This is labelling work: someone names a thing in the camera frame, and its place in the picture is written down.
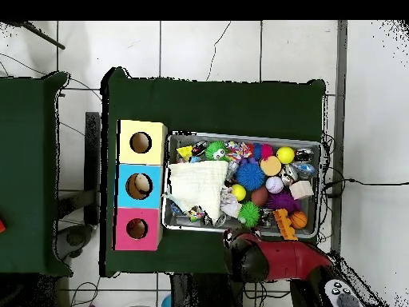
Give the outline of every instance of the green spiky ball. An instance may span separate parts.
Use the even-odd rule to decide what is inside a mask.
[[[257,225],[260,217],[260,209],[252,201],[247,201],[241,206],[238,219],[246,227]]]
[[[224,156],[220,157],[219,159],[215,159],[213,157],[214,153],[216,153],[218,150],[223,150],[224,151]],[[208,160],[224,160],[228,161],[228,158],[225,156],[227,154],[227,149],[224,147],[223,142],[211,142],[208,147],[206,148],[206,158]]]

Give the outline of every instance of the white ball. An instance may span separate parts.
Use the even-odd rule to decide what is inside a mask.
[[[284,188],[284,183],[279,177],[270,177],[265,183],[265,188],[270,193],[279,193]]]

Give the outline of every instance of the white cloth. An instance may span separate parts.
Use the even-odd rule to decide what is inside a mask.
[[[172,196],[182,210],[200,206],[214,224],[220,216],[220,192],[227,168],[226,161],[169,165]]]

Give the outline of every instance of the green table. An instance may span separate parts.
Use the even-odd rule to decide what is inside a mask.
[[[107,275],[131,273],[226,273],[220,233],[164,229],[155,252],[112,251],[115,141],[118,119],[162,122],[168,130],[286,138],[319,142],[322,133],[322,80],[287,82],[189,82],[166,78],[133,79],[112,68],[102,80],[103,117],[100,264]]]
[[[55,103],[67,74],[0,78],[0,273],[70,275],[54,254]]]

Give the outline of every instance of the stacked boxes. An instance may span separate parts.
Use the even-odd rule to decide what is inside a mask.
[[[114,250],[154,251],[161,241],[166,133],[160,122],[117,123]]]

